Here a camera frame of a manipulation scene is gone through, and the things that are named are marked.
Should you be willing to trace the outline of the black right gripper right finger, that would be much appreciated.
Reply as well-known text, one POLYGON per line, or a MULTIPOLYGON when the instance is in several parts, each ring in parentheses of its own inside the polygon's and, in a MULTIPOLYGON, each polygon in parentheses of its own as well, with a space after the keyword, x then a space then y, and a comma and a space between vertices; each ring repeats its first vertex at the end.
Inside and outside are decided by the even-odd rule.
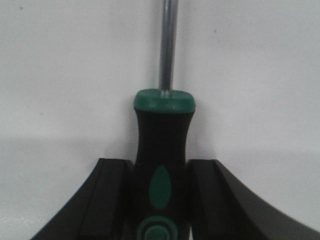
POLYGON ((218 160, 188 163, 195 240, 318 240, 320 233, 279 211, 218 160))

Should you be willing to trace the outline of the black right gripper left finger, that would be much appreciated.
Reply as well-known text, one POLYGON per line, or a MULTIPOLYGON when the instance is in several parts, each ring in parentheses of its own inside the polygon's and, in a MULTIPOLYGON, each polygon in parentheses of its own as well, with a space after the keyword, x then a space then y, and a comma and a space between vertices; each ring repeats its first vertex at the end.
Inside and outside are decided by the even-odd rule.
POLYGON ((34 240, 133 240, 129 227, 130 162, 100 158, 68 202, 34 240))

